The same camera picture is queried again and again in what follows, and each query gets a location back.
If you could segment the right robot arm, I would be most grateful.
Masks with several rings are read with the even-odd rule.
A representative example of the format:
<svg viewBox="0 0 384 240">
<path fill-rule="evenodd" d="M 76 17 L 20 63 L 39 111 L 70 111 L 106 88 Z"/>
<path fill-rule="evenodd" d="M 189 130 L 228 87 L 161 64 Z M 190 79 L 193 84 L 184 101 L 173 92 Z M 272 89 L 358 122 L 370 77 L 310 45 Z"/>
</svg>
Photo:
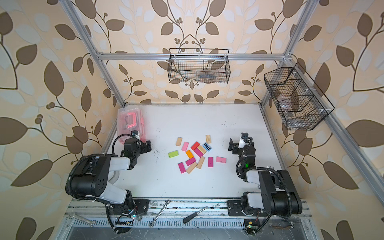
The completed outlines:
<svg viewBox="0 0 384 240">
<path fill-rule="evenodd" d="M 246 234 L 256 235 L 274 215 L 287 220 L 302 213 L 303 204 L 289 172 L 256 165 L 252 137 L 242 133 L 238 143 L 230 139 L 228 150 L 239 157 L 235 167 L 237 177 L 260 188 L 258 192 L 244 192 L 237 207 L 228 202 L 229 215 L 240 211 L 244 216 L 256 217 L 256 223 L 246 224 Z"/>
</svg>

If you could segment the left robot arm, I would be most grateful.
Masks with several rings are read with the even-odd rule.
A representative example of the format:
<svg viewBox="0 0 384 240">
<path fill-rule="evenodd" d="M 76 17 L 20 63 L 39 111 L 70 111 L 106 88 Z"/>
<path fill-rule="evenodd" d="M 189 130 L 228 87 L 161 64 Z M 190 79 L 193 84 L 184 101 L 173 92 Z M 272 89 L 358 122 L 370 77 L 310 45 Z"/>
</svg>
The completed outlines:
<svg viewBox="0 0 384 240">
<path fill-rule="evenodd" d="M 117 234 L 130 231 L 116 226 L 112 221 L 112 208 L 120 211 L 121 217 L 135 220 L 139 207 L 130 190 L 118 188 L 110 183 L 110 172 L 133 170 L 142 154 L 152 151 L 151 141 L 142 141 L 138 135 L 121 134 L 112 143 L 111 154 L 83 156 L 74 165 L 66 182 L 66 193 L 72 198 L 102 203 L 106 209 L 108 223 Z"/>
</svg>

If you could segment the green block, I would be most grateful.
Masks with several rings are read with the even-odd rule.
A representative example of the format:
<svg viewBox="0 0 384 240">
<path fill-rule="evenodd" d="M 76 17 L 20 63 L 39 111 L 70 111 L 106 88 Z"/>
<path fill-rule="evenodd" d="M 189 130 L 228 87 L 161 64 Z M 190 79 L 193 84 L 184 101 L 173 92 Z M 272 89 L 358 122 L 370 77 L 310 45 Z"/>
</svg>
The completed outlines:
<svg viewBox="0 0 384 240">
<path fill-rule="evenodd" d="M 168 153 L 169 158 L 174 158 L 174 157 L 177 157 L 178 155 L 179 155 L 178 151 L 172 151 Z"/>
</svg>

